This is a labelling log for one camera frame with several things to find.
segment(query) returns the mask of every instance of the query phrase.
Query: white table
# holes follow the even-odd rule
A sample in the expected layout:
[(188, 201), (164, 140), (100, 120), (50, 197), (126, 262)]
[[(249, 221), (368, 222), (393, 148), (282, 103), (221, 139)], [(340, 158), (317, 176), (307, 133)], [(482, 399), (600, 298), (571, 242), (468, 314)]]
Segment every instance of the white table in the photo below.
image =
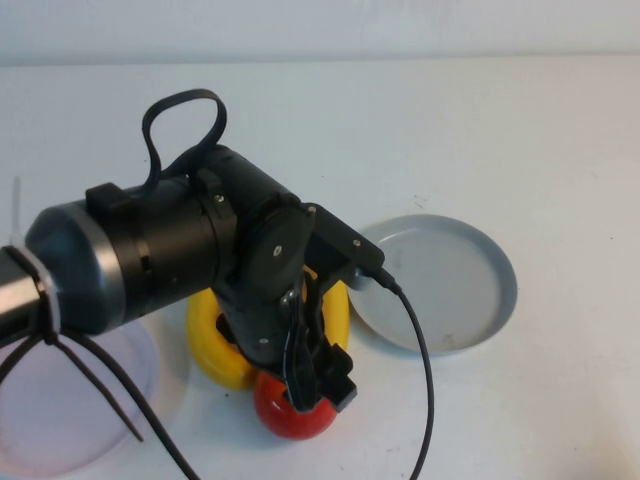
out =
[[(87, 187), (142, 182), (144, 110), (192, 87), (227, 103), (225, 144), (354, 227), (438, 213), (510, 257), (510, 322), (433, 360), (423, 478), (640, 476), (640, 57), (0, 69), (0, 238), (16, 174), (23, 228)], [(162, 156), (211, 117), (205, 102), (163, 116)], [(408, 477), (426, 415), (414, 355), (354, 321), (357, 399), (320, 437), (288, 443), (250, 394), (225, 397), (186, 360), (180, 306), (155, 317), (154, 406), (203, 478)], [(64, 479), (179, 478), (144, 433)]]

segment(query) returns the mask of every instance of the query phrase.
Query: white plate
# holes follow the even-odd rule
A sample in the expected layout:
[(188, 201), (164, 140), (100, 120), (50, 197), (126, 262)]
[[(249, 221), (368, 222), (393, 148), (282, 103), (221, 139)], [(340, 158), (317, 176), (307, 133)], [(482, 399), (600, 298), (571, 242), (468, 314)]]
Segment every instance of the white plate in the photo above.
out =
[[(94, 340), (149, 399), (158, 383), (158, 358), (147, 331), (130, 323)], [(102, 380), (134, 424), (140, 423), (138, 408), (111, 372), (84, 348), (62, 341)], [(13, 348), (2, 349), (0, 361)], [(0, 388), (0, 472), (6, 475), (69, 473), (93, 463), (128, 435), (102, 395), (55, 347), (40, 343)]]
[[(385, 253), (384, 268), (413, 305), (430, 354), (469, 348), (496, 334), (516, 304), (516, 276), (502, 249), (466, 223), (436, 215), (411, 215), (362, 234)], [(376, 332), (419, 351), (402, 304), (373, 282), (350, 290), (356, 312)]]

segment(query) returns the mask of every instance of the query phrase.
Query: white surface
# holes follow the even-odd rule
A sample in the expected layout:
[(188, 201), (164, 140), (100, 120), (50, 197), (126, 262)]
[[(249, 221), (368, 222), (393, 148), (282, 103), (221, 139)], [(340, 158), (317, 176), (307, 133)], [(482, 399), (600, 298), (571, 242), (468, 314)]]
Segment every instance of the white surface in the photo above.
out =
[(4, 0), (0, 65), (640, 50), (636, 0)]
[[(0, 236), (13, 175), (23, 179), (24, 225), (87, 187), (140, 183), (145, 108), (210, 87), (230, 112), (225, 143), (306, 200), (354, 227), (416, 212), (458, 218), (511, 259), (520, 291), (507, 326), (433, 363), (424, 478), (631, 480), (640, 476), (638, 85), (639, 57), (2, 69)], [(165, 158), (207, 129), (209, 108), (159, 119)], [(414, 355), (356, 323), (358, 397), (323, 435), (291, 444), (264, 431), (250, 395), (226, 398), (185, 368), (183, 313), (147, 324), (164, 329), (170, 356), (161, 410), (173, 412), (169, 430), (203, 478), (408, 476), (426, 415)], [(146, 436), (65, 480), (179, 478)]]

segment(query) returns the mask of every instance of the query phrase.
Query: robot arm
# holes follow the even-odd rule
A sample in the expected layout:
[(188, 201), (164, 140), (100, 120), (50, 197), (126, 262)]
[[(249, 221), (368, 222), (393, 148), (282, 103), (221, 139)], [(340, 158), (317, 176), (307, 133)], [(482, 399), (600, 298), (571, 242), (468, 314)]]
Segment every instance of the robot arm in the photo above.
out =
[[(212, 288), (239, 351), (285, 382), (294, 408), (326, 397), (342, 410), (356, 394), (352, 362), (324, 335), (322, 294), (356, 271), (378, 272), (380, 249), (217, 144), (186, 152), (140, 191), (89, 189), (43, 211), (27, 233), (55, 283), (62, 326), (98, 335)], [(1, 345), (33, 333), (47, 311), (29, 259), (5, 247), (0, 262), (26, 280), (21, 305), (0, 302)], [(316, 280), (305, 280), (305, 265)]]

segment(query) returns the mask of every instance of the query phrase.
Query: red ball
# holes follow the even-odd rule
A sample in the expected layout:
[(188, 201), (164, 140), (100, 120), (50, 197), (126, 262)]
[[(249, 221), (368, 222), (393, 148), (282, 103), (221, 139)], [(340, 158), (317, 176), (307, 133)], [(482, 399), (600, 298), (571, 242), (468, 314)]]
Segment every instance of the red ball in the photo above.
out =
[(309, 413), (296, 412), (284, 395), (284, 383), (264, 372), (258, 374), (253, 404), (258, 417), (276, 435), (306, 440), (324, 432), (338, 415), (326, 398)]

